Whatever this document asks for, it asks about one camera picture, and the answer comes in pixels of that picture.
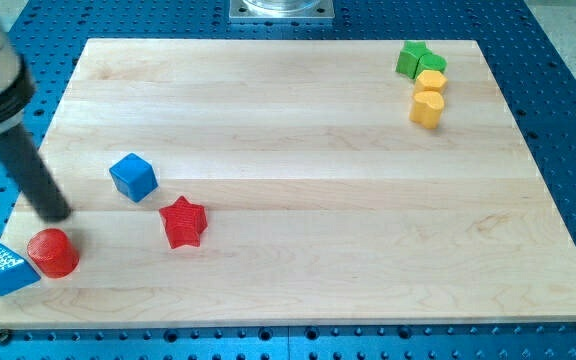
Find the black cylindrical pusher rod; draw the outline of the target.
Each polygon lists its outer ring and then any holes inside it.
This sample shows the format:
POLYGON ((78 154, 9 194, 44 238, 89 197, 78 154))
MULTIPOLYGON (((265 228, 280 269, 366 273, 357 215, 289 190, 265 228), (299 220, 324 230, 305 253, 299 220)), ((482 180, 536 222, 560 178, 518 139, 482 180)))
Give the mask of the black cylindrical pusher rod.
POLYGON ((72 209, 22 123, 0 133, 0 161, 42 220, 69 217, 72 209))

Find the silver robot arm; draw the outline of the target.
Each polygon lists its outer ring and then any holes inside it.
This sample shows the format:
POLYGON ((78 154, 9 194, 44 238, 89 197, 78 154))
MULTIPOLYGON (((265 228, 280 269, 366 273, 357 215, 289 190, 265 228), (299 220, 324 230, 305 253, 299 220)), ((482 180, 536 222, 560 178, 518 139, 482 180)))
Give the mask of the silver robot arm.
POLYGON ((23 125, 34 93, 30 69, 0 24, 0 161, 37 215, 55 223, 67 219, 71 207, 23 125))

